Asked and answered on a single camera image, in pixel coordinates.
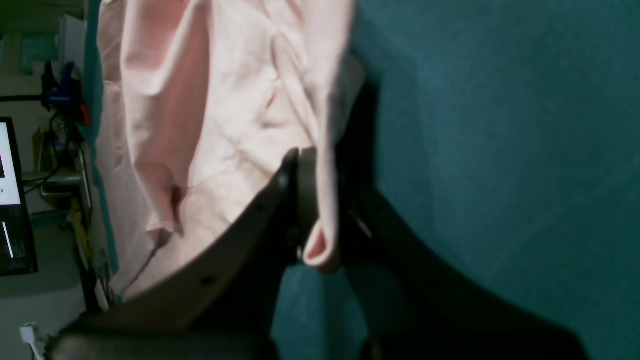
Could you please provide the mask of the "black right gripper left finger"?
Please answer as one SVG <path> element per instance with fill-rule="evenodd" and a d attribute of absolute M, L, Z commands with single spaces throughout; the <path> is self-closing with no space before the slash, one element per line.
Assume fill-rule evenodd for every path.
<path fill-rule="evenodd" d="M 297 255 L 299 157 L 288 151 L 201 255 L 132 300 L 73 322 L 48 345 L 48 359 L 278 360 L 269 332 Z"/>

